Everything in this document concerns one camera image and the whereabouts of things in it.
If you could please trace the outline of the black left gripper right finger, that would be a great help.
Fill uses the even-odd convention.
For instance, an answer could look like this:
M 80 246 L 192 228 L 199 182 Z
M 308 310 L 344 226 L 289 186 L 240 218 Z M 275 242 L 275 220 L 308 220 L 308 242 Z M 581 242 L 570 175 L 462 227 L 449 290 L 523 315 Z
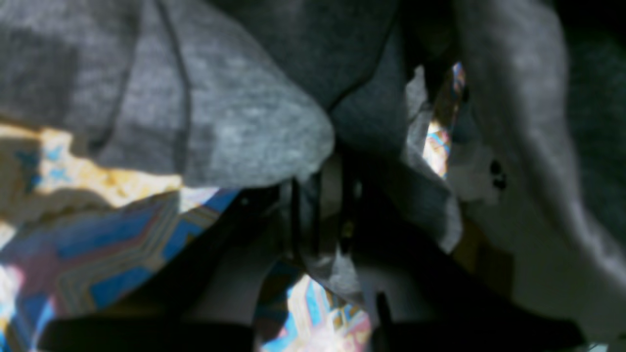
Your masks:
M 430 168 L 346 162 L 343 172 L 372 352 L 565 352 L 585 344 L 572 321 L 514 305 L 450 256 L 462 236 L 460 209 Z

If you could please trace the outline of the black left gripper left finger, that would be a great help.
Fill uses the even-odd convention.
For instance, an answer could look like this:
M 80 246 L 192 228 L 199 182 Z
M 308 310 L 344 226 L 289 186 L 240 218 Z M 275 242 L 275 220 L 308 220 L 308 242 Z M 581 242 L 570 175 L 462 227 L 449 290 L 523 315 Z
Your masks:
M 253 317 L 275 263 L 318 230 L 321 182 L 237 192 L 162 270 L 98 312 L 49 322 L 42 352 L 260 352 Z

